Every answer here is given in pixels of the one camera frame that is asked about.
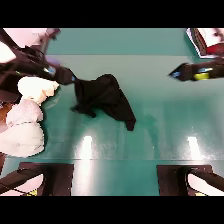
white fluffy object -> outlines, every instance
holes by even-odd
[[[35,101],[39,106],[48,96],[53,96],[59,84],[38,77],[23,77],[18,82],[18,90],[22,99]]]

black cloth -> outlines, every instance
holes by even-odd
[[[76,79],[75,94],[78,104],[73,111],[96,117],[93,108],[100,108],[115,120],[125,121],[129,131],[134,130],[135,116],[113,75],[105,74],[91,81]]]

black fabric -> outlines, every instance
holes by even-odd
[[[73,111],[96,117],[93,108],[100,108],[115,120],[125,121],[129,131],[134,130],[135,116],[113,75],[105,74],[91,81],[76,79],[75,94],[78,104]]]

green table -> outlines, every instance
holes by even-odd
[[[157,164],[211,164],[224,176],[224,79],[167,76],[200,61],[184,29],[62,29],[48,53],[82,79],[113,74],[135,129],[102,111],[94,119],[72,112],[74,86],[62,86],[42,106],[45,151],[7,158],[2,176],[20,161],[74,163],[72,195],[158,195]]]

black cable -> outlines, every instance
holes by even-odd
[[[8,190],[17,191],[17,192],[19,192],[19,193],[23,193],[23,194],[28,194],[28,195],[30,195],[30,196],[34,196],[34,195],[32,195],[32,194],[30,194],[30,193],[28,193],[28,192],[20,191],[20,190],[17,190],[17,189],[15,189],[15,188],[10,188],[10,187],[6,186],[6,185],[3,184],[3,183],[0,183],[0,184],[1,184],[4,188],[6,188],[6,189],[8,189]]]

